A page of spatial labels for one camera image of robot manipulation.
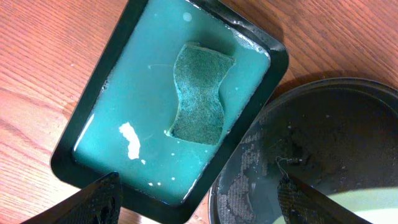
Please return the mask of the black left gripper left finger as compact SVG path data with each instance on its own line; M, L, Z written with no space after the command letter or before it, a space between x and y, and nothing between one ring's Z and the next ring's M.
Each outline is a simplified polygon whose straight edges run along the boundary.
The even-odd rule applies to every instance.
M120 176L117 172L110 172L24 223L118 224L122 200Z

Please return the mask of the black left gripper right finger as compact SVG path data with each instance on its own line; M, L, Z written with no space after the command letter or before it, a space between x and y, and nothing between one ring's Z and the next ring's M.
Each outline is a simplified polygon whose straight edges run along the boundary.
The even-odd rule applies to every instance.
M282 176L277 196L287 224L370 224L292 174Z

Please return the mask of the green yellow sponge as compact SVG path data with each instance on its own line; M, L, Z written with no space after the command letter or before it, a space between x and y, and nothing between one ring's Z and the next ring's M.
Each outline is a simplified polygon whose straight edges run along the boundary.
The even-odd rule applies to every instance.
M189 42L174 64L178 107L166 135L206 145L218 144L224 125L220 86L235 59Z

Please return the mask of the black round tray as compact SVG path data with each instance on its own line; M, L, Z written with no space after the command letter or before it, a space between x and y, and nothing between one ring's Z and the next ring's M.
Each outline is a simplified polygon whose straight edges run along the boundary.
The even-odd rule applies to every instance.
M213 184L210 222L274 223L284 172L327 195L397 187L397 90L332 78L271 101Z

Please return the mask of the black rectangular soapy water tray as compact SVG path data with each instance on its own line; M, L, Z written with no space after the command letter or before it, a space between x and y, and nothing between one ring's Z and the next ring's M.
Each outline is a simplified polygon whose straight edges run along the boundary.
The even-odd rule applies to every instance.
M234 58L219 94L215 145L169 133L178 108L174 64L185 44ZM187 222L284 76L285 46L220 1L129 1L50 161L84 188L109 172L123 207L160 223Z

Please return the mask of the lower mint green plate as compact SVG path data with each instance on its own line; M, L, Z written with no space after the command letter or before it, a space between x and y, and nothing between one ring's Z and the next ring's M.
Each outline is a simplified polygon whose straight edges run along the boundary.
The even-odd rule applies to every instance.
M397 187L349 190L331 195L317 191L370 223L397 223ZM281 215L274 223L286 222Z

